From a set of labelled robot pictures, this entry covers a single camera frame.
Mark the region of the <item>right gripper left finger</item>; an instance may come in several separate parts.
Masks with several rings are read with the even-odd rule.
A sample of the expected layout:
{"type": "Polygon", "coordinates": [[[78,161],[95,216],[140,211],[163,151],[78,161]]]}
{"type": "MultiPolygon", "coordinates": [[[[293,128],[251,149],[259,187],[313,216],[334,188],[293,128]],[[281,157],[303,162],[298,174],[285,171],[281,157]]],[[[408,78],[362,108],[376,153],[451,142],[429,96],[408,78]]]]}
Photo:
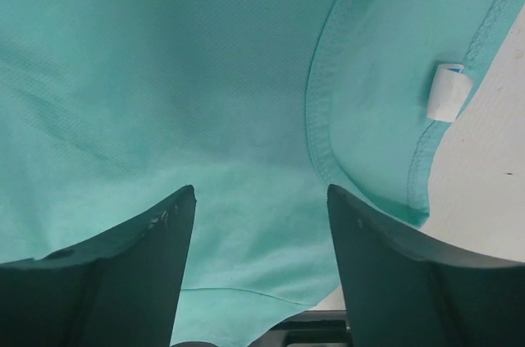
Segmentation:
{"type": "Polygon", "coordinates": [[[1,266],[4,346],[168,346],[194,225],[184,186],[128,221],[1,266]]]}

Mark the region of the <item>teal t shirt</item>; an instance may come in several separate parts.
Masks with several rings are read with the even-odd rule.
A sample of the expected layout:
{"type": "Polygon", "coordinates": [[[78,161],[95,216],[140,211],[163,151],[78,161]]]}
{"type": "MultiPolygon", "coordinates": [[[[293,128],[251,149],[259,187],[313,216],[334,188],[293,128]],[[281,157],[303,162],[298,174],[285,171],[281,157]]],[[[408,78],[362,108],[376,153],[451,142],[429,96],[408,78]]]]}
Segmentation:
{"type": "Polygon", "coordinates": [[[523,5],[1,0],[1,259],[192,185],[171,340],[246,346],[336,289],[329,185],[427,222],[436,71],[479,85],[523,5]]]}

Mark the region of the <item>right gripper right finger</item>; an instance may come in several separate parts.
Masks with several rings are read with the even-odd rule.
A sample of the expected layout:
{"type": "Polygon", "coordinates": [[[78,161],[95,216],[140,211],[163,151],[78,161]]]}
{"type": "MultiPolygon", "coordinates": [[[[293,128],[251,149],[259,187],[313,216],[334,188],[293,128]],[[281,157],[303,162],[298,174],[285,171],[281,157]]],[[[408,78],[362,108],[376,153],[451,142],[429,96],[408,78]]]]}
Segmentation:
{"type": "Polygon", "coordinates": [[[327,208],[355,345],[523,345],[521,262],[437,240],[337,185],[327,208]]]}

